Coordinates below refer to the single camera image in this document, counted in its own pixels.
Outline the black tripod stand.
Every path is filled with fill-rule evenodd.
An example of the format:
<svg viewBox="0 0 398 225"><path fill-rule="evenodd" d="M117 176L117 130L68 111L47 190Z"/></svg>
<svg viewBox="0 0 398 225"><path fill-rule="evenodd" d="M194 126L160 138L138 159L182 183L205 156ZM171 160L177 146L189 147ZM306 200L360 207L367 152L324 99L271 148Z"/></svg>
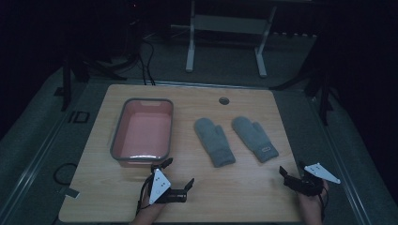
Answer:
<svg viewBox="0 0 398 225"><path fill-rule="evenodd" d="M125 62L113 65L109 43L119 43L124 38L123 52L128 54ZM125 81L127 78L115 72L131 66L138 60L142 38L137 22L126 20L108 23L105 32L98 22L77 23L67 32L67 53L63 62L63 86L57 91L63 97L62 111L71 102L71 74L78 82L87 83L90 79L89 68L96 70L101 76Z"/></svg>
<svg viewBox="0 0 398 225"><path fill-rule="evenodd" d="M325 59L324 53L319 48L312 47L298 74L287 82L271 86L269 90L282 91L307 80L308 83L304 88L304 94L309 98L314 98L317 94L320 94L318 115L323 125L327 126L327 114L331 106L329 104L329 72L327 70L329 63Z"/></svg>

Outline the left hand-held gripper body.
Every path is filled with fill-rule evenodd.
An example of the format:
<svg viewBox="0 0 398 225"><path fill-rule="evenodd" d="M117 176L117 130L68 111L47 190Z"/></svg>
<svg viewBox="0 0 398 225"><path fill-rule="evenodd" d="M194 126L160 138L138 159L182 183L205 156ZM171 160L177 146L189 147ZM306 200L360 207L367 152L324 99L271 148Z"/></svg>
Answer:
<svg viewBox="0 0 398 225"><path fill-rule="evenodd" d="M183 203L187 200L186 189L172 189L171 182L161 169L155 169L149 181L148 189L150 205L155 203Z"/></svg>

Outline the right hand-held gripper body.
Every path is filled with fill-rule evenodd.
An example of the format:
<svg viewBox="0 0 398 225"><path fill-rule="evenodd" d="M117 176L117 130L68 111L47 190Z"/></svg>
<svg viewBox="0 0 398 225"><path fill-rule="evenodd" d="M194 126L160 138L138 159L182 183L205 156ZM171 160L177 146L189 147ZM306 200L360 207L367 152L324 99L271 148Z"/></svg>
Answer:
<svg viewBox="0 0 398 225"><path fill-rule="evenodd" d="M301 178L293 177L289 174L289 179L283 179L283 184L306 196L317 196L322 192L323 181L329 181L335 184L341 183L339 178L329 172L320 163L307 165L305 170L308 173L303 174Z"/></svg>

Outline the person's right hand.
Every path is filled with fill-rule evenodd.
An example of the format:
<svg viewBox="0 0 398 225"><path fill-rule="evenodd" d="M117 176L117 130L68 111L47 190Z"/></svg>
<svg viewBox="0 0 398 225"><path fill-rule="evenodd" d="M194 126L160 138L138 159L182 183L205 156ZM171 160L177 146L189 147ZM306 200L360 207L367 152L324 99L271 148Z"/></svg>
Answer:
<svg viewBox="0 0 398 225"><path fill-rule="evenodd" d="M306 196L298 192L298 207L305 225L323 225L323 215L329 200L329 185L323 181L320 195Z"/></svg>

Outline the black rectangular floor frame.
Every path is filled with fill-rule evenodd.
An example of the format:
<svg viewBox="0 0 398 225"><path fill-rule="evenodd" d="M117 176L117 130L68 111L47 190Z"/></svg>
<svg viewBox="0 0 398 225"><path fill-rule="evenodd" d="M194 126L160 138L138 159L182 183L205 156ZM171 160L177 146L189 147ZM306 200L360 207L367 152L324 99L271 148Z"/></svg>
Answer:
<svg viewBox="0 0 398 225"><path fill-rule="evenodd" d="M72 124L85 124L89 121L90 113L82 111L73 111L68 122Z"/></svg>

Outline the white metal stand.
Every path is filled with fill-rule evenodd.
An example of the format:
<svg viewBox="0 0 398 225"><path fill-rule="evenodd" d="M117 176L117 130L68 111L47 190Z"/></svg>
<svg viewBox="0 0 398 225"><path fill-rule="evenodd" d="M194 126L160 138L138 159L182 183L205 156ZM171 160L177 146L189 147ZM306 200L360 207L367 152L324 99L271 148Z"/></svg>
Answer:
<svg viewBox="0 0 398 225"><path fill-rule="evenodd" d="M272 6L266 19L254 18L238 18L225 17L216 15L206 15L196 13L196 2L190 1L190 24L189 28L189 45L186 58L185 71L190 73L194 69L195 57L195 32L196 31L212 31L224 33L236 33L247 35L258 35L261 37L260 43L253 49L255 61L260 78L266 78L268 73L264 60L264 49L271 26L277 11L276 6Z"/></svg>

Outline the pink basin with grey rim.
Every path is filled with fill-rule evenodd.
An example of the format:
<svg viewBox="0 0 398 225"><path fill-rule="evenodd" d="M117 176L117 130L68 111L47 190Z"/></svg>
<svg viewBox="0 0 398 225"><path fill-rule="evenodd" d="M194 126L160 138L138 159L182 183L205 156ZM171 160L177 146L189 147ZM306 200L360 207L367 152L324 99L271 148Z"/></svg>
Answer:
<svg viewBox="0 0 398 225"><path fill-rule="evenodd" d="M122 167L160 164L171 149L174 103L130 98L119 116L110 153Z"/></svg>

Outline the grey mitten with label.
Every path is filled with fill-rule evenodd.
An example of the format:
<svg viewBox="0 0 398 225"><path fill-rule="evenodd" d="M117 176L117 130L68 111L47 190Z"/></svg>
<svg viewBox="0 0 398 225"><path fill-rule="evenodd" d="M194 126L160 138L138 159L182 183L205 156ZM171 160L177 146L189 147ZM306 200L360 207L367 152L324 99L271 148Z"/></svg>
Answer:
<svg viewBox="0 0 398 225"><path fill-rule="evenodd" d="M279 155L267 133L258 122L252 122L247 117L239 116L232 121L232 128L261 163Z"/></svg>

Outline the plain grey mitten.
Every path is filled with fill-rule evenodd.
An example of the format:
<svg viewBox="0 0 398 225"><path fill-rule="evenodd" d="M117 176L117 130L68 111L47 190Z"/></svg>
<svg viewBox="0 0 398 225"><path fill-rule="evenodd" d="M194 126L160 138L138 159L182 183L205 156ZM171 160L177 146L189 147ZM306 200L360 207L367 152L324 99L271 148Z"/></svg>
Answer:
<svg viewBox="0 0 398 225"><path fill-rule="evenodd" d="M215 168L236 162L221 126L208 118L200 118L194 123L194 130Z"/></svg>

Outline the person's left hand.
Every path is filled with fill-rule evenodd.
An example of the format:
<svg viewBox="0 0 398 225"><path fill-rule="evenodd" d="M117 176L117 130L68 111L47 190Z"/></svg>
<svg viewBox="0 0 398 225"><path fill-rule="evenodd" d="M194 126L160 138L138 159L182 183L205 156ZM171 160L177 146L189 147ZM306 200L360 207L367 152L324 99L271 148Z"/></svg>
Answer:
<svg viewBox="0 0 398 225"><path fill-rule="evenodd" d="M156 221L158 216L161 214L163 208L165 207L164 203L150 204L149 197L146 192L147 188L145 188L145 193L143 194L142 199L142 206L144 206L145 209L141 209L138 212L130 225L152 225L152 223Z"/></svg>

